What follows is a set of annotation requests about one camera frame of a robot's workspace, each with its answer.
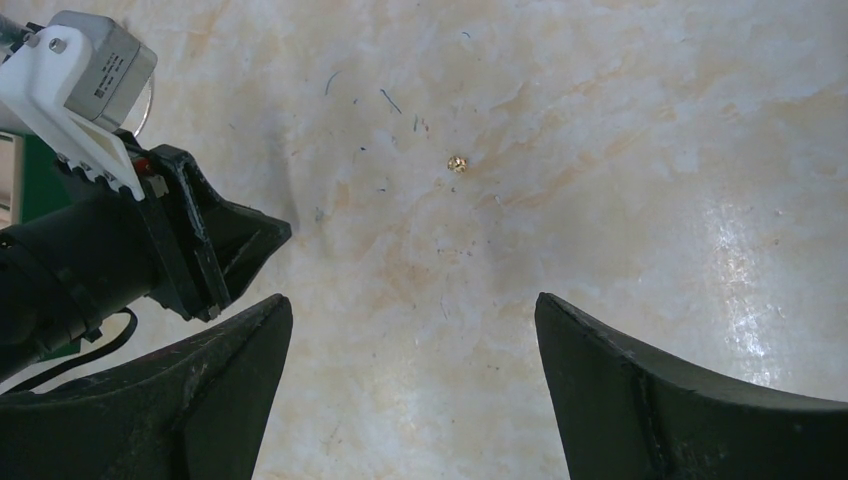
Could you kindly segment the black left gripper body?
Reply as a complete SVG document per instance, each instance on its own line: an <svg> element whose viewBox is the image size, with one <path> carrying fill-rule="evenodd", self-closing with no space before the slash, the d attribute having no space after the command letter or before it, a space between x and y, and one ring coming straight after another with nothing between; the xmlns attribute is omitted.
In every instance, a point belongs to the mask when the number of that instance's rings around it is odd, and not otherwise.
<svg viewBox="0 0 848 480"><path fill-rule="evenodd" d="M141 198L58 157L51 170L70 204L1 232L3 377L95 336L141 297L203 321L232 300L204 223L221 199L196 160L170 145L144 150L126 133L120 142Z"/></svg>

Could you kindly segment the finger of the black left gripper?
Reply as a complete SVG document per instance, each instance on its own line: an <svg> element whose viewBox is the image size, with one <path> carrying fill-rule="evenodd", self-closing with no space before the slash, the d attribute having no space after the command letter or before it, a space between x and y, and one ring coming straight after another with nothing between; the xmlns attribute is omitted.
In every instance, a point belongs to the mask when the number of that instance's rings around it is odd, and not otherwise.
<svg viewBox="0 0 848 480"><path fill-rule="evenodd" d="M198 206L230 299L239 299L292 236L288 222L224 199L204 187Z"/></svg>

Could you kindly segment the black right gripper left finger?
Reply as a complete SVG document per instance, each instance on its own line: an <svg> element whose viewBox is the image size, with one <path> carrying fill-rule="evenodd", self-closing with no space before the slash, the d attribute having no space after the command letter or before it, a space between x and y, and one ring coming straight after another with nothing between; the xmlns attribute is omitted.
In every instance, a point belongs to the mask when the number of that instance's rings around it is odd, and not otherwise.
<svg viewBox="0 0 848 480"><path fill-rule="evenodd" d="M272 295L123 365L1 399L5 479L248 479L293 329Z"/></svg>

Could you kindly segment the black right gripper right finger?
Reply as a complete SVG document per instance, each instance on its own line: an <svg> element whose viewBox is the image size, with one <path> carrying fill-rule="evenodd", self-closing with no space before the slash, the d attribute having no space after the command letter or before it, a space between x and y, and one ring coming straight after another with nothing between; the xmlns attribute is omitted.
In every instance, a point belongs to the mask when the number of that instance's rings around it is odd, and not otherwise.
<svg viewBox="0 0 848 480"><path fill-rule="evenodd" d="M538 346L573 479L843 479L847 406L738 380L541 294Z"/></svg>

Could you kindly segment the silver bangle with pearls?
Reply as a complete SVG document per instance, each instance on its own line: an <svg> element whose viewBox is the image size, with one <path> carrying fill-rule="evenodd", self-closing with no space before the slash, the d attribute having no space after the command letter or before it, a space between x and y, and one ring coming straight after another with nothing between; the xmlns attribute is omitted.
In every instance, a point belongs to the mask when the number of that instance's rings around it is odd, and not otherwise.
<svg viewBox="0 0 848 480"><path fill-rule="evenodd" d="M153 106L155 93L155 75L152 74L145 82L142 90L131 107L127 117L122 123L122 128L138 137L144 130Z"/></svg>

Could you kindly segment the gold earring stud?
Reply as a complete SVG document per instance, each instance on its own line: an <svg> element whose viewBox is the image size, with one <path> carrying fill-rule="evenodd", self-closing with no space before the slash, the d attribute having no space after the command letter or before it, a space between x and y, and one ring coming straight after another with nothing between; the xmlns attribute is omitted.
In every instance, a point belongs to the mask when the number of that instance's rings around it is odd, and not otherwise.
<svg viewBox="0 0 848 480"><path fill-rule="evenodd" d="M468 160L461 156L451 156L447 161L447 169L455 174L462 174L468 168Z"/></svg>

